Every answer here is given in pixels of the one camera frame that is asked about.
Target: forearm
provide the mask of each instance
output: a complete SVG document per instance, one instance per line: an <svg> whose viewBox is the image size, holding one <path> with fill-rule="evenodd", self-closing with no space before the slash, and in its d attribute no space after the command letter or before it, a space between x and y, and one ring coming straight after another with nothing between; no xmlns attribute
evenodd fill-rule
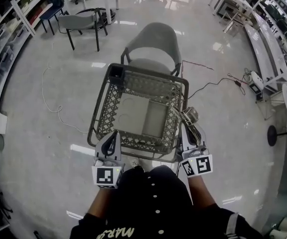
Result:
<svg viewBox="0 0 287 239"><path fill-rule="evenodd" d="M193 206L196 210L215 204L201 176L188 178Z"/></svg>
<svg viewBox="0 0 287 239"><path fill-rule="evenodd" d="M112 194L113 190L111 189L100 189L91 207L89 208L88 213L104 219L106 217Z"/></svg>

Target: chair backrest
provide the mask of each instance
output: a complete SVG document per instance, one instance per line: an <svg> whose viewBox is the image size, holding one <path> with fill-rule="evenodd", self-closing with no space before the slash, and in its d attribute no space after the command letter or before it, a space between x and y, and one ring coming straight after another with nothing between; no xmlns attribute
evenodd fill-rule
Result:
<svg viewBox="0 0 287 239"><path fill-rule="evenodd" d="M163 23L154 22L144 29L126 46L128 52L138 48L151 47L163 50L174 61L175 65L181 63L181 55L174 30Z"/></svg>
<svg viewBox="0 0 287 239"><path fill-rule="evenodd" d="M63 15L58 17L59 25L66 29L82 30L91 27L95 22L94 12L79 15Z"/></svg>

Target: white cable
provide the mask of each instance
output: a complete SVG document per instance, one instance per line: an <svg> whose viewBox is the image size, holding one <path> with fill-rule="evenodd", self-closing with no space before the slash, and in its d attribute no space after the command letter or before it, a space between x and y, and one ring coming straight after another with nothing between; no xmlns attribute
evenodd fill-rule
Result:
<svg viewBox="0 0 287 239"><path fill-rule="evenodd" d="M44 103L46 104L46 107L48 108L48 110L49 110L51 113L58 113L59 120L60 120L60 122L62 122L64 125L73 127L73 128L77 129L77 130L78 130L79 132L81 132L81 133L88 133L88 131L87 131L87 132L83 132L83 131L81 131L78 127L76 127L76 126L74 126L74 125L67 124L67 123L65 123L65 122L62 121L62 119L61 119L61 117L60 117L60 114L59 114L59 112L63 109L63 106L62 106L62 105L59 105L56 111L52 111L52 110L49 108L48 104L46 103L45 96L44 96L44 74L45 74L46 71L47 71L48 69L50 69L50 68L51 68L51 67L49 66L49 62L47 62L47 68L44 70L43 75L42 75L42 95L43 95L43 99L44 99Z"/></svg>

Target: red object on shelf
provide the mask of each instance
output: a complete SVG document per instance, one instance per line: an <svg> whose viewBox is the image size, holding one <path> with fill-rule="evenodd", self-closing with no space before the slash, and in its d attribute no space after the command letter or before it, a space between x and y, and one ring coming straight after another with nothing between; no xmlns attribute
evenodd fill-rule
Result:
<svg viewBox="0 0 287 239"><path fill-rule="evenodd" d="M42 11L43 11L43 9L42 9L41 7L39 7L38 9L36 9L36 11L35 11L33 17L29 20L29 24L32 25Z"/></svg>

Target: black round base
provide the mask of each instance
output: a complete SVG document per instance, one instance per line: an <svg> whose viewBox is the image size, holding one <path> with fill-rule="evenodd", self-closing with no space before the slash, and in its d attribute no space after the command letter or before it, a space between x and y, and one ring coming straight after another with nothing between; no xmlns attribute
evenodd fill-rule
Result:
<svg viewBox="0 0 287 239"><path fill-rule="evenodd" d="M277 129L275 128L275 126L271 125L269 126L268 129L268 142L270 146L274 146L277 142Z"/></svg>

